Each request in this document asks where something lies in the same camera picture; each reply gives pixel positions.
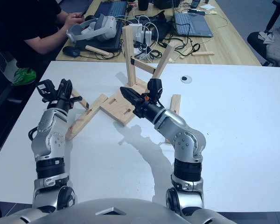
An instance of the desk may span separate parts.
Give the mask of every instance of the desk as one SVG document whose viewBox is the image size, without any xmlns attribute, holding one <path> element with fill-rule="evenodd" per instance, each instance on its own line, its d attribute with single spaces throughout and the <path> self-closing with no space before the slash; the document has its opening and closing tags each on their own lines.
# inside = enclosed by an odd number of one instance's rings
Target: desk
<svg viewBox="0 0 280 224">
<path fill-rule="evenodd" d="M 87 15 L 94 15 L 96 12 L 101 0 L 93 0 L 91 3 L 86 16 Z M 200 43 L 209 40 L 206 43 L 201 44 L 200 51 L 214 51 L 214 56 L 188 56 L 185 59 L 179 59 L 177 58 L 175 60 L 176 63 L 186 63 L 186 64 L 235 64 L 235 65 L 261 65 L 258 61 L 258 59 L 255 57 L 255 55 L 252 53 L 252 51 L 249 49 L 245 41 L 242 39 L 242 37 L 238 34 L 232 23 L 229 21 L 229 19 L 226 17 L 226 15 L 223 13 L 219 5 L 215 2 L 215 0 L 210 0 L 209 3 L 216 8 L 215 11 L 218 12 L 218 14 L 228 21 L 228 26 L 224 28 L 219 28 L 220 26 L 223 26 L 226 24 L 226 21 L 222 19 L 219 15 L 205 15 L 205 19 L 211 29 L 211 31 L 214 33 L 214 37 L 212 37 L 211 40 L 209 38 L 202 38 L 202 37 L 191 37 L 193 40 L 193 43 Z M 153 4 L 149 4 L 147 11 L 139 11 L 137 7 L 133 8 L 132 11 L 129 13 L 129 15 L 138 15 L 138 14 L 145 14 L 147 16 L 153 16 L 160 12 L 160 10 L 153 6 Z M 166 9 L 165 10 L 166 16 L 172 16 L 172 10 Z M 71 43 L 69 40 L 66 42 L 65 46 L 74 46 L 73 43 Z M 164 52 L 165 49 L 157 46 L 159 51 Z M 84 56 L 93 56 L 93 53 L 83 52 Z M 172 55 L 172 59 L 175 59 L 178 57 L 178 53 L 175 52 Z M 89 59 L 85 57 L 69 57 L 63 54 L 62 51 L 59 52 L 57 58 L 58 61 L 97 61 L 96 59 Z M 125 62 L 123 54 L 120 54 L 118 57 L 108 60 L 110 62 Z"/>
<path fill-rule="evenodd" d="M 180 81 L 185 70 L 191 71 L 190 84 Z M 144 81 L 151 77 L 139 69 L 136 74 Z M 89 103 L 127 83 L 124 63 L 51 62 L 42 77 L 47 78 L 55 86 L 71 79 Z M 168 64 L 161 79 L 164 106 L 172 94 L 181 94 L 180 115 L 206 138 L 205 207 L 280 211 L 280 68 Z M 0 201 L 32 203 L 36 172 L 28 131 L 45 108 L 35 91 L 2 147 Z M 69 125 L 83 112 L 75 103 Z M 165 205 L 174 150 L 163 142 L 145 119 L 133 118 L 122 127 L 99 111 L 66 143 L 66 172 L 78 201 L 127 197 Z"/>
</svg>

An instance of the computer mouse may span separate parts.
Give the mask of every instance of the computer mouse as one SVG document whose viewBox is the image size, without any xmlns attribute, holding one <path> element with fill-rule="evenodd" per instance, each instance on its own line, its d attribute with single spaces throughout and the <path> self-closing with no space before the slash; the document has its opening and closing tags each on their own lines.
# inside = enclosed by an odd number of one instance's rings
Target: computer mouse
<svg viewBox="0 0 280 224">
<path fill-rule="evenodd" d="M 62 52 L 70 57 L 78 57 L 80 56 L 80 50 L 78 48 L 72 46 L 66 46 L 62 49 Z"/>
<path fill-rule="evenodd" d="M 97 19 L 97 17 L 95 17 L 94 15 L 88 15 L 86 16 L 85 21 L 92 20 L 92 19 Z"/>
</svg>

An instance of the black cup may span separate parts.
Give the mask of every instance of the black cup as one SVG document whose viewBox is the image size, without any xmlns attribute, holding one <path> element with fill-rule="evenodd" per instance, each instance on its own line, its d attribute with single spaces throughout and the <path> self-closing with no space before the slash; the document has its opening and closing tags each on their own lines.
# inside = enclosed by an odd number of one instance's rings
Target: black cup
<svg viewBox="0 0 280 224">
<path fill-rule="evenodd" d="M 146 11 L 148 9 L 148 0 L 138 0 L 138 9 Z"/>
</svg>

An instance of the white table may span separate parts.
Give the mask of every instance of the white table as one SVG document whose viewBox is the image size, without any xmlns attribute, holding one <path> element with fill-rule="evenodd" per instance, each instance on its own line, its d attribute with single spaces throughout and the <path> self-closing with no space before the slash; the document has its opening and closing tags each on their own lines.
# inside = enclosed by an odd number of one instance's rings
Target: white table
<svg viewBox="0 0 280 224">
<path fill-rule="evenodd" d="M 150 74 L 137 70 L 148 81 Z M 192 77 L 184 84 L 180 77 Z M 124 63 L 52 62 L 43 76 L 71 79 L 92 103 L 126 83 Z M 168 64 L 161 102 L 181 94 L 180 115 L 207 140 L 203 151 L 205 207 L 216 211 L 280 211 L 280 68 Z M 32 203 L 36 178 L 28 131 L 46 105 L 35 91 L 0 152 L 0 201 Z M 82 112 L 75 103 L 70 123 Z M 165 205 L 172 146 L 145 119 L 122 127 L 103 111 L 67 142 L 66 171 L 78 201 L 132 197 Z"/>
</svg>

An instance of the floor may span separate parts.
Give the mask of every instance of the floor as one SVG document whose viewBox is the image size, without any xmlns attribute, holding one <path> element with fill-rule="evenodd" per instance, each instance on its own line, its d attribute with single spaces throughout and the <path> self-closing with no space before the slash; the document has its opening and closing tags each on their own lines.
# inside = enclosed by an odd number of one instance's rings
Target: floor
<svg viewBox="0 0 280 224">
<path fill-rule="evenodd" d="M 83 12 L 91 1 L 63 0 L 60 6 L 69 13 Z M 245 41 L 251 32 L 265 29 L 275 10 L 272 0 L 217 0 L 217 3 Z M 278 26 L 280 26 L 280 17 L 275 23 L 275 27 Z M 261 63 L 264 62 L 256 52 L 254 54 Z M 25 208 L 31 208 L 31 205 L 0 202 L 3 216 Z M 238 224 L 280 224 L 280 212 L 223 212 L 221 214 Z"/>
<path fill-rule="evenodd" d="M 264 31 L 275 11 L 273 0 L 216 0 L 228 19 L 232 22 L 235 29 L 246 41 L 252 32 Z M 280 26 L 280 16 L 273 28 Z M 260 63 L 265 60 L 251 48 Z"/>
</svg>

